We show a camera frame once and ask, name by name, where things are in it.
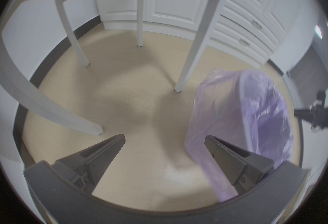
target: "metal handle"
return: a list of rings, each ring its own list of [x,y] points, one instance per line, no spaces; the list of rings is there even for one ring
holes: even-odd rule
[[[262,29],[262,26],[257,22],[257,21],[252,21],[252,25],[256,28],[256,29],[258,29],[258,30],[261,30]]]
[[[245,41],[244,39],[241,39],[241,38],[239,40],[239,43],[243,46],[250,46],[250,44],[247,41]]]

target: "purple trash bag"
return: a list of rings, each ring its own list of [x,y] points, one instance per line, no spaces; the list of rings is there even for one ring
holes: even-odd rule
[[[205,147],[206,135],[271,158],[275,168],[293,152],[286,102],[273,81],[255,70],[212,71],[197,88],[188,125],[185,148],[225,201],[237,192]]]

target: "drawer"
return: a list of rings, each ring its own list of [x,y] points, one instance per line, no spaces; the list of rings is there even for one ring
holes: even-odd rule
[[[255,67],[265,64],[273,54],[273,51],[256,36],[223,16],[220,16],[211,37],[222,44],[223,51]]]
[[[275,52],[283,37],[263,14],[249,9],[235,0],[227,0],[221,15],[247,29]]]

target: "wooden floor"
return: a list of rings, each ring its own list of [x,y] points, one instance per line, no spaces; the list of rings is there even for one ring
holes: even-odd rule
[[[56,103],[103,126],[101,136],[67,129],[29,112],[24,143],[36,162],[52,164],[123,133],[126,144],[93,195],[143,210],[211,205],[217,202],[215,194],[183,146],[195,91],[215,68],[253,68],[208,46],[185,89],[177,94],[173,88],[192,41],[150,32],[143,37],[144,45],[138,48],[135,31],[106,31],[100,24],[79,40],[90,66],[84,68],[70,48],[39,87]],[[271,66],[260,70],[274,80],[287,102],[294,133],[292,162],[299,164],[299,128],[288,90]]]

